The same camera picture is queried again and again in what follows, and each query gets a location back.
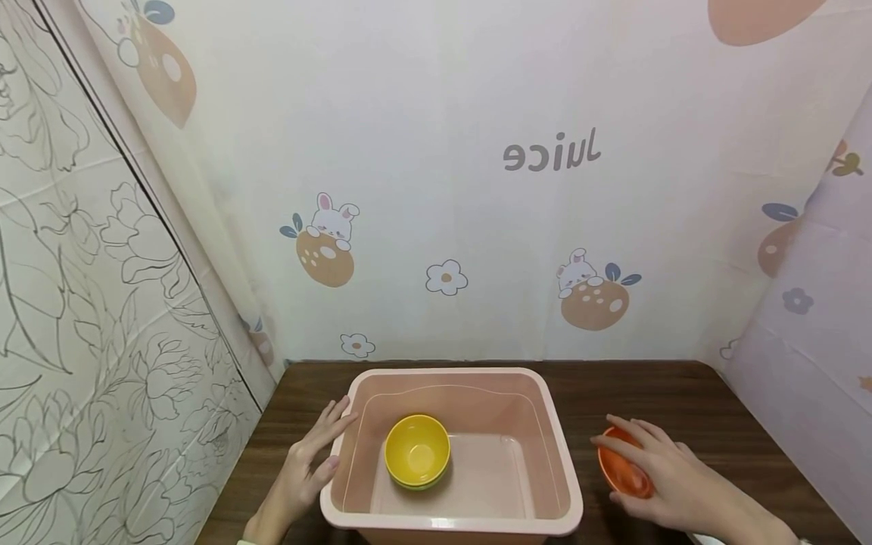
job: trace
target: white flower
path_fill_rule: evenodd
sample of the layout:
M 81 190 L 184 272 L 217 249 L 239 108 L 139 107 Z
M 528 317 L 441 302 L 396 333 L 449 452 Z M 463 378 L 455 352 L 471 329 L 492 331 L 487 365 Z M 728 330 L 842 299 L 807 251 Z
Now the white flower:
M 342 350 L 355 358 L 366 358 L 376 350 L 376 345 L 366 340 L 366 335 L 355 333 L 353 335 L 340 335 Z
M 441 265 L 431 265 L 427 268 L 427 289 L 443 295 L 457 295 L 457 290 L 463 290 L 469 281 L 460 273 L 460 263 L 449 259 Z

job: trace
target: purple flower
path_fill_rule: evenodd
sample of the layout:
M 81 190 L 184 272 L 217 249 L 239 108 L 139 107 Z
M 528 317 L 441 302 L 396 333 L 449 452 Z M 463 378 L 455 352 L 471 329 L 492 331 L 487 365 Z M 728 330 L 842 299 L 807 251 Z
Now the purple flower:
M 785 291 L 781 294 L 781 298 L 784 299 L 784 308 L 794 314 L 806 314 L 814 304 L 814 299 L 807 296 L 802 288 Z

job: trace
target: person's right hand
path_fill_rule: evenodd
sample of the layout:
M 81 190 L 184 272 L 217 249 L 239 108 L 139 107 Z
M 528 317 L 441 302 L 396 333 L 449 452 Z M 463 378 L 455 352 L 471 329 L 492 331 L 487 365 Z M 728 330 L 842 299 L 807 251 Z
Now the person's right hand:
M 636 464 L 648 474 L 654 495 L 646 500 L 612 492 L 610 498 L 640 519 L 693 534 L 741 545 L 796 545 L 787 525 L 750 496 L 699 461 L 684 443 L 675 443 L 662 429 L 643 420 L 606 419 L 625 430 L 642 448 L 598 435 L 603 446 Z

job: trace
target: bunny cartoon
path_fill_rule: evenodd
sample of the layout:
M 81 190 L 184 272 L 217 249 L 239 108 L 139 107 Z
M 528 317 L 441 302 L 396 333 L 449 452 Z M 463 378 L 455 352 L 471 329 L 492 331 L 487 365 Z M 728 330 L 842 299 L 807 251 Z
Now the bunny cartoon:
M 351 220 L 360 214 L 353 204 L 344 204 L 339 210 L 333 208 L 333 200 L 326 193 L 318 194 L 318 210 L 312 224 L 306 228 L 311 236 L 327 235 L 336 239 L 336 247 L 345 252 L 351 249 Z
M 572 289 L 583 282 L 598 286 L 603 279 L 596 275 L 590 263 L 584 261 L 584 248 L 578 248 L 569 255 L 569 264 L 557 268 L 557 287 L 560 288 L 559 298 L 565 299 L 572 295 Z

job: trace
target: dark brown tabletop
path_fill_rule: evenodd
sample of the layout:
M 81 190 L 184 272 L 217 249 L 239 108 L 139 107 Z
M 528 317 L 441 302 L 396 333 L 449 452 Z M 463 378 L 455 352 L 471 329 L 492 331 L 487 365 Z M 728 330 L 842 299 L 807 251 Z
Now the dark brown tabletop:
M 487 362 L 487 366 L 514 365 L 518 364 Z M 306 434 L 324 406 L 347 393 L 359 373 L 402 366 L 410 365 L 293 364 L 276 388 L 197 542 L 235 545 L 281 468 L 288 447 Z M 561 362 L 523 366 L 537 371 L 548 383 L 584 498 L 584 515 L 576 533 L 548 543 L 689 543 L 678 532 L 631 519 L 609 501 L 609 487 L 600 473 L 596 449 L 589 443 L 590 436 L 607 427 L 603 417 L 608 412 L 660 425 L 812 543 L 858 542 L 718 375 L 705 365 Z M 325 449 L 318 461 L 326 455 Z M 332 528 L 315 506 L 294 524 L 285 543 L 365 542 L 354 532 Z

